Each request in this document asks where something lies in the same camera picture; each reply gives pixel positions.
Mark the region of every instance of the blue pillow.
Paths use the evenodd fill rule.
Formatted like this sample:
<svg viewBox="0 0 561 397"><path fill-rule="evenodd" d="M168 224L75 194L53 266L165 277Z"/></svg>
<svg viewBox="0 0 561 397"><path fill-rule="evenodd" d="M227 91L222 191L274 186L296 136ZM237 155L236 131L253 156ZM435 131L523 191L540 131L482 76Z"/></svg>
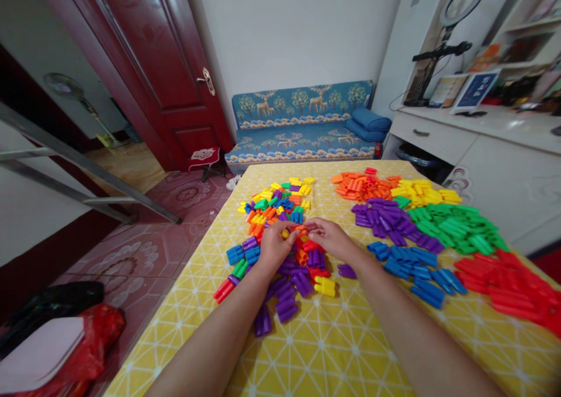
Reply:
<svg viewBox="0 0 561 397"><path fill-rule="evenodd" d="M375 130L369 131L364 129L362 125L360 125L357 121L353 118L347 119L345 127L354 132L357 136L362 138L364 141L384 141L386 139L387 130Z"/></svg>
<svg viewBox="0 0 561 397"><path fill-rule="evenodd" d="M377 115L369 109L355 109L352 111L352 117L365 129L372 130L387 130L389 131L392 126L392 121L383 116Z"/></svg>

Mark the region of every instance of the picture frame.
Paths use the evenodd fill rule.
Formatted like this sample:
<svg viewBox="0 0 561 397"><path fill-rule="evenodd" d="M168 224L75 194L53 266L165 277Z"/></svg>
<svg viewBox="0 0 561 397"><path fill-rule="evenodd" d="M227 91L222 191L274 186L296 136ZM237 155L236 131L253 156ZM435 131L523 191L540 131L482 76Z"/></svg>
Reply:
<svg viewBox="0 0 561 397"><path fill-rule="evenodd" d="M483 73L472 73L465 82L451 107L450 113L473 111L481 104L491 87L498 79L500 69L485 71Z"/></svg>

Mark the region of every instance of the trash bin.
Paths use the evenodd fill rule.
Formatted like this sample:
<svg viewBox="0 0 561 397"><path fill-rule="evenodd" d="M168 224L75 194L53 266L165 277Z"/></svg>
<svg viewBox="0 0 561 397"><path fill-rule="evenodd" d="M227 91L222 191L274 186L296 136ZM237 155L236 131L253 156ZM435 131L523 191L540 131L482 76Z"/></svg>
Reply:
<svg viewBox="0 0 561 397"><path fill-rule="evenodd" d="M396 154L401 160L411 162L420 174L439 185L442 185L453 169L449 163L410 143L403 143Z"/></svg>

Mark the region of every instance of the door handle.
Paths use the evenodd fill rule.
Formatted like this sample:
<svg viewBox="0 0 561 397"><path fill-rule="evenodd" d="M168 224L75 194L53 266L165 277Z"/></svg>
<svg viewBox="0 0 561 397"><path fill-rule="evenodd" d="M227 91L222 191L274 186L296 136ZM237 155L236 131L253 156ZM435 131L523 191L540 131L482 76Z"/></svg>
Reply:
<svg viewBox="0 0 561 397"><path fill-rule="evenodd" d="M413 133L419 137L428 137L431 133L424 133L422 131L418 131L416 129L413 130Z"/></svg>
<svg viewBox="0 0 561 397"><path fill-rule="evenodd" d="M214 90L214 85L212 84L212 78L210 77L209 70L207 70L205 67L203 67L203 76L204 78L197 78L197 82L205 81L206 85L209 88L210 94L212 94L213 96L216 95L216 90Z"/></svg>

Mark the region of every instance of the tiled floor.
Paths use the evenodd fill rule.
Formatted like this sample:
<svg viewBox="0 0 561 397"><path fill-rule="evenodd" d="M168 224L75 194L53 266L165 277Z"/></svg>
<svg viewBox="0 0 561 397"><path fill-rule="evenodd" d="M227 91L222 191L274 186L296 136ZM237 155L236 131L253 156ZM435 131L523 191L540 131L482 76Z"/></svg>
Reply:
<svg viewBox="0 0 561 397"><path fill-rule="evenodd" d="M55 284L97 280L105 302L124 310L127 326L108 355L106 370L89 396L103 394L175 279L230 196L227 179L174 172L146 195L184 219L173 225L140 209L133 226L120 226L74 264Z"/></svg>

